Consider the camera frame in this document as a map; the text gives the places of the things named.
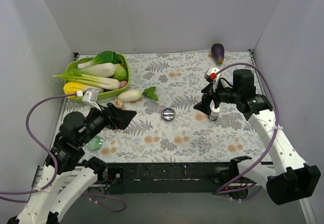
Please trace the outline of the orange pill bottle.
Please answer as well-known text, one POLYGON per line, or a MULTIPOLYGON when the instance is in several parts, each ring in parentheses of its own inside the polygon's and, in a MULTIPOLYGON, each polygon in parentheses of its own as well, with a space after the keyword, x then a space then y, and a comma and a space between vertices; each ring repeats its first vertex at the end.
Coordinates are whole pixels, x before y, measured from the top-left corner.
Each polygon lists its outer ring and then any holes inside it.
POLYGON ((115 105, 117 108, 119 108, 119 109, 122 109, 122 110, 125 110, 125 109, 126 109, 124 102, 122 102, 122 101, 120 101, 120 100, 116 100, 116 101, 114 102, 114 105, 115 105))

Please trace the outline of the small silver pill bottle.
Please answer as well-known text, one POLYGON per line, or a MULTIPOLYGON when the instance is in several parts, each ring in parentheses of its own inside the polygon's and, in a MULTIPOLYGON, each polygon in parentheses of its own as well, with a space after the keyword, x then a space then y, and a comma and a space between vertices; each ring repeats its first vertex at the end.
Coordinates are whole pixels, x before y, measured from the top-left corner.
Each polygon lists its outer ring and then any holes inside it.
POLYGON ((211 113, 210 115, 208 116, 208 119, 211 120, 211 121, 215 121, 218 119, 220 115, 220 108, 215 108, 214 106, 211 107, 211 113))

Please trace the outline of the blue round pill container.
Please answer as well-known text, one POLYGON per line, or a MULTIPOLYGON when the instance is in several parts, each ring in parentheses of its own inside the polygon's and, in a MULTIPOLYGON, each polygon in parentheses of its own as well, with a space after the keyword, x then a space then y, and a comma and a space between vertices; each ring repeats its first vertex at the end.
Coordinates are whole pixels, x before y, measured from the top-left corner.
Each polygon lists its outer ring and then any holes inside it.
POLYGON ((171 121, 175 118, 176 112, 173 108, 165 107, 161 111, 161 117, 163 120, 171 121))

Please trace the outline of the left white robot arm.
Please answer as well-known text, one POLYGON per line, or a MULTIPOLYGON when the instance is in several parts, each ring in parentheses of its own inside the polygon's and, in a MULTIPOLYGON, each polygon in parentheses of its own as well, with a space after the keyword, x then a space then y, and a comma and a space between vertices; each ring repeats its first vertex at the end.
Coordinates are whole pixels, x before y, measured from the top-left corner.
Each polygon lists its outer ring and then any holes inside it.
POLYGON ((112 103, 92 108, 87 116, 77 111, 68 113, 45 160, 36 192, 31 194, 22 212, 8 222, 59 223, 90 185, 101 184, 108 177, 107 164, 92 157, 80 173, 63 186, 84 156, 83 147, 105 128, 126 129, 136 114, 112 103))

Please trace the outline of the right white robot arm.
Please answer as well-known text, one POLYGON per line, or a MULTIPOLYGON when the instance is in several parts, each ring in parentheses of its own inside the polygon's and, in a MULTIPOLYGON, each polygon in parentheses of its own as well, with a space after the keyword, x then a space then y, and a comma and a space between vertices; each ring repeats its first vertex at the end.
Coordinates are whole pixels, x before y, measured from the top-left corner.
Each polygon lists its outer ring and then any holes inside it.
POLYGON ((227 187, 233 182, 245 178, 266 189, 270 199, 282 205, 299 199, 311 197, 320 179, 321 173, 316 165, 310 166, 296 152, 284 131, 278 124, 278 112, 266 96, 257 94, 254 75, 249 69, 237 69, 233 72, 233 83, 224 86, 224 78, 218 68, 210 67, 205 73, 209 84, 202 89, 201 101, 194 106, 216 120, 220 114, 220 104, 235 104, 260 137, 274 168, 261 164, 264 156, 253 160, 249 156, 231 159, 229 180, 216 192, 218 194, 234 193, 227 187))

